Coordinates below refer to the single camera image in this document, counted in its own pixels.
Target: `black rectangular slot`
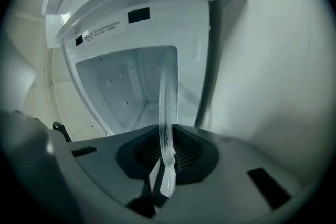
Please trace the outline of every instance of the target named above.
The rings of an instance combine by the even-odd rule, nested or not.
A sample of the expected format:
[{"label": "black rectangular slot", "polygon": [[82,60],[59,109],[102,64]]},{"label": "black rectangular slot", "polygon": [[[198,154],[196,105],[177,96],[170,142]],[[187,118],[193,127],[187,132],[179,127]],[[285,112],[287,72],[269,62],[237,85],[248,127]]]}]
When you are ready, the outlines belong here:
[{"label": "black rectangular slot", "polygon": [[74,157],[79,157],[83,156],[86,154],[89,154],[91,152],[95,152],[97,149],[93,146],[85,147],[85,148],[80,148],[79,150],[71,151]]},{"label": "black rectangular slot", "polygon": [[268,201],[273,210],[290,200],[290,196],[270,177],[262,168],[247,172],[261,194]]},{"label": "black rectangular slot", "polygon": [[128,12],[128,23],[140,22],[151,18],[149,8],[141,8]]},{"label": "black rectangular slot", "polygon": [[75,41],[76,41],[76,46],[82,44],[83,43],[83,36],[80,35],[80,36],[76,37]]}]

